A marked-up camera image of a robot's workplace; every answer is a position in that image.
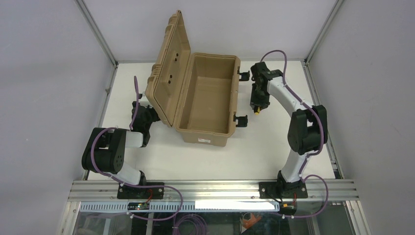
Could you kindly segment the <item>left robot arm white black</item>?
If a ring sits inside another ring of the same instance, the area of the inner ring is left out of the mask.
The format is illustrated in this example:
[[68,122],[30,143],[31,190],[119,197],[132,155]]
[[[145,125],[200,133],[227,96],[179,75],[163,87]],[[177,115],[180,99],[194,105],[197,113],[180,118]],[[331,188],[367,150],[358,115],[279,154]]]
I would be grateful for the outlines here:
[[152,123],[160,120],[148,101],[132,103],[130,129],[97,127],[92,130],[82,155],[84,170],[108,176],[122,185],[147,185],[145,174],[125,161],[127,148],[146,147]]

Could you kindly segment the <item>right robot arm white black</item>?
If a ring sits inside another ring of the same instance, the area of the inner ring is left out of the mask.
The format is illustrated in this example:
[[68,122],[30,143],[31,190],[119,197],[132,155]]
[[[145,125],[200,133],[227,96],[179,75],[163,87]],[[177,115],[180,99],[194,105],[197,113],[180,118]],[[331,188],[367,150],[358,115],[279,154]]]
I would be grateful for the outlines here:
[[290,116],[288,159],[276,181],[259,183],[260,198],[307,198],[303,172],[311,156],[320,152],[327,142],[327,110],[323,105],[311,105],[301,99],[287,84],[285,74],[268,69],[265,62],[255,63],[251,72],[254,83],[250,106],[253,112],[259,114],[268,108],[270,97],[273,97]]

